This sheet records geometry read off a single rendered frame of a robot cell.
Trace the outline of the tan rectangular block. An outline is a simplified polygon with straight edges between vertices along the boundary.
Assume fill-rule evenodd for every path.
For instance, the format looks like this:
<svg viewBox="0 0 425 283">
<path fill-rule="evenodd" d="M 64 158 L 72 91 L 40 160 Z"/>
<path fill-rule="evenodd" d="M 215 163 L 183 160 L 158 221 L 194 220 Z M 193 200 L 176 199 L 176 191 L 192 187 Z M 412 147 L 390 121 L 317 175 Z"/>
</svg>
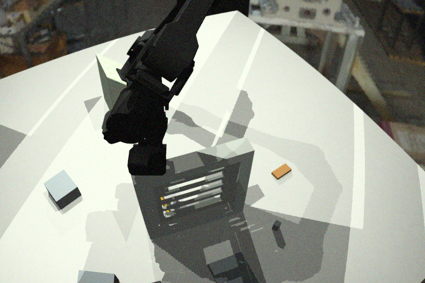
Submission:
<svg viewBox="0 0 425 283">
<path fill-rule="evenodd" d="M 287 173 L 291 172 L 291 168 L 284 164 L 282 166 L 280 166 L 279 168 L 277 168 L 276 170 L 274 170 L 271 175 L 274 176 L 274 178 L 276 178 L 277 180 L 280 179 L 281 177 L 283 177 L 284 175 L 286 175 Z"/>
</svg>

